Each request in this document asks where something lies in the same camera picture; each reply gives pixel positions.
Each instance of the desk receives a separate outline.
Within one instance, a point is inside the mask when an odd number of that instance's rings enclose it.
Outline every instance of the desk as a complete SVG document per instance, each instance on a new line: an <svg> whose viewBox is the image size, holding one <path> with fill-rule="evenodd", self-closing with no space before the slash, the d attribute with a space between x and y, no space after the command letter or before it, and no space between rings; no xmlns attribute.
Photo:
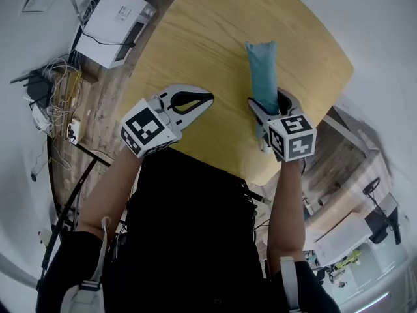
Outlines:
<svg viewBox="0 0 417 313"><path fill-rule="evenodd" d="M296 96L315 124L353 68L332 35L300 0L175 0L140 57L117 118L141 98L173 83L209 90L214 104L173 148L264 185L279 170L260 152L245 41L278 43L278 84Z"/></svg>

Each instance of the metal pole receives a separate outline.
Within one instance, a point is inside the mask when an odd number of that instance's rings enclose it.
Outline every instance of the metal pole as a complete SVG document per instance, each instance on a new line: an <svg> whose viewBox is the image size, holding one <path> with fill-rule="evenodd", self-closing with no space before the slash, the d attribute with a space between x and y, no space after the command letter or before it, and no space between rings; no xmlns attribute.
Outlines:
<svg viewBox="0 0 417 313"><path fill-rule="evenodd" d="M64 206L63 212L59 216L58 222L57 222L57 224L55 225L55 227L52 231L52 236L51 236L51 239L48 243L48 246L46 247L44 259L42 261L42 269L43 269L42 276L44 274L44 271L48 268L48 264L50 262L53 247L55 246L55 242L57 241L59 232L60 232L61 228L63 227L64 220L65 220L65 218L66 218L66 216L67 216L67 214L68 214L68 212L69 212L69 210L72 206L72 203L76 199L81 187L83 186L83 183L84 183L85 179L88 177L88 175L90 174L91 170L94 168L94 165L96 163L97 163L97 158L94 158L90 162L89 166L87 167L87 169L85 170L85 172L81 176L81 179L79 179L77 185L73 189L73 191L71 193L71 196L69 197L67 203Z"/></svg>
<svg viewBox="0 0 417 313"><path fill-rule="evenodd" d="M105 165L106 167L110 167L110 164L108 162L106 162L103 159L99 158L94 153L90 152L88 149L86 149L85 147L81 146L80 144L76 144L74 146L77 147L79 150L83 151L86 155L89 155L93 159L96 159L99 163Z"/></svg>
<svg viewBox="0 0 417 313"><path fill-rule="evenodd" d="M78 195L76 197L76 210L74 211L74 219L72 220L71 225L71 232L73 232L76 229L77 226L77 220L78 220L78 207L79 207L79 198L81 197L81 191L78 192Z"/></svg>

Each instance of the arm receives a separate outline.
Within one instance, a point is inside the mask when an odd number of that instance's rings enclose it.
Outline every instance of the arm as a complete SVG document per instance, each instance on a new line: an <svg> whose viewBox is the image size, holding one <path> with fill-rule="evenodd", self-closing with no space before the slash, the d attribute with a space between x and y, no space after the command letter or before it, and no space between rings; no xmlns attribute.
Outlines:
<svg viewBox="0 0 417 313"><path fill-rule="evenodd" d="M281 270L280 258L304 261L306 240L298 160L282 162L268 227L268 266L271 275Z"/></svg>
<svg viewBox="0 0 417 313"><path fill-rule="evenodd" d="M92 233L102 240L104 232L101 221L108 216L111 219L108 227L108 241L111 241L141 164L142 158L136 158L129 148L123 148L85 200L79 214L76 231Z"/></svg>

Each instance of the black shirt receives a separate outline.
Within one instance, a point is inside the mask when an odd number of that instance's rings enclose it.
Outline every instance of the black shirt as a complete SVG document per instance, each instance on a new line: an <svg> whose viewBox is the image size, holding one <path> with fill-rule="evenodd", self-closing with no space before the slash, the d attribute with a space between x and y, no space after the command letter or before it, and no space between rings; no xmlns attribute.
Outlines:
<svg viewBox="0 0 417 313"><path fill-rule="evenodd" d="M288 312L281 273L263 279L253 205L240 182L174 150L148 156L128 206L126 244L106 260L106 312L164 308L273 308ZM68 288L92 277L101 240L69 233L53 259L37 312L59 312ZM305 312L339 312L306 262L296 263Z"/></svg>

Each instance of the blue towel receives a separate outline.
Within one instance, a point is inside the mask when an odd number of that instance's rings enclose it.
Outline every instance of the blue towel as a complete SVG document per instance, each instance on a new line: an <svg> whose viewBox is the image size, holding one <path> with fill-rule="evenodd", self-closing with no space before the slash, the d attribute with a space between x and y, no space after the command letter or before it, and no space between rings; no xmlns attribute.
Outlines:
<svg viewBox="0 0 417 313"><path fill-rule="evenodd" d="M253 98L270 115L277 115L280 109L275 69L276 42L245 44L250 64Z"/></svg>

